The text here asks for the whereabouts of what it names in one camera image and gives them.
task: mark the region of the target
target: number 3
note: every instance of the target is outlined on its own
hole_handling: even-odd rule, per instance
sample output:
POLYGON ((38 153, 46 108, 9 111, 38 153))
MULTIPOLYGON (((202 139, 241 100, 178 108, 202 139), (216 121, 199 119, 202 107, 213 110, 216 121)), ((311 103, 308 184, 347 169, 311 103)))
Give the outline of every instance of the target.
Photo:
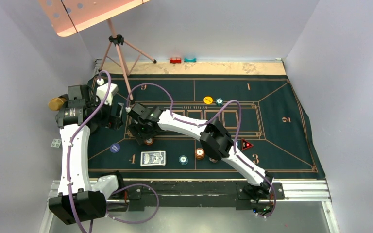
POLYGON ((254 158, 254 160, 252 161, 254 164, 259 164, 259 159, 258 159, 258 155, 257 154, 253 154, 252 157, 254 158))

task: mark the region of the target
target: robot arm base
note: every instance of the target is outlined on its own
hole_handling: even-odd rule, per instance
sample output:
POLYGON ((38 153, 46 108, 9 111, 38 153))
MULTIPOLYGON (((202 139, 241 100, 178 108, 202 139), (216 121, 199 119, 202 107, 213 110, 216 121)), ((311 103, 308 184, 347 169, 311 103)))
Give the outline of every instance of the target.
MULTIPOLYGON (((73 194, 73 202, 81 222, 105 217, 106 199, 100 191, 85 191, 73 194)), ((74 224, 68 195, 57 196, 48 200, 48 207, 66 225, 74 224)))

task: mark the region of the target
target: playing card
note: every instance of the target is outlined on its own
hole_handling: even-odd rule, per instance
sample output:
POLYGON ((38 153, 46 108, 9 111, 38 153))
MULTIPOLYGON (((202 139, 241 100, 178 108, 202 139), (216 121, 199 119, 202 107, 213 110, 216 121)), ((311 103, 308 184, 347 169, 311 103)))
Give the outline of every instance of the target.
POLYGON ((141 166, 164 166, 167 155, 163 150, 141 152, 141 166))

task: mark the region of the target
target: yellow poker chip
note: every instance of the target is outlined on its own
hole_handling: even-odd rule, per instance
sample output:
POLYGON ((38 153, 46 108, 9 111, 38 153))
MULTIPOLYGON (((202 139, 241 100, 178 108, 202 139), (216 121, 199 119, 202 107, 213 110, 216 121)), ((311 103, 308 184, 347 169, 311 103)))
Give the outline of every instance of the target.
POLYGON ((206 96, 204 99, 203 99, 203 102, 206 103, 206 104, 212 104, 214 100, 212 99, 212 97, 210 96, 206 96))

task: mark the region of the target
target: pink panel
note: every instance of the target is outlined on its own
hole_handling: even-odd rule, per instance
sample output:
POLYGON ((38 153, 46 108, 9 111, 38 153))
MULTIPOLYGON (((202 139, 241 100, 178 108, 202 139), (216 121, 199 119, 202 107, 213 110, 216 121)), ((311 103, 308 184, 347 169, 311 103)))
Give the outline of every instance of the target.
POLYGON ((70 36, 149 0, 38 0, 58 36, 70 36))

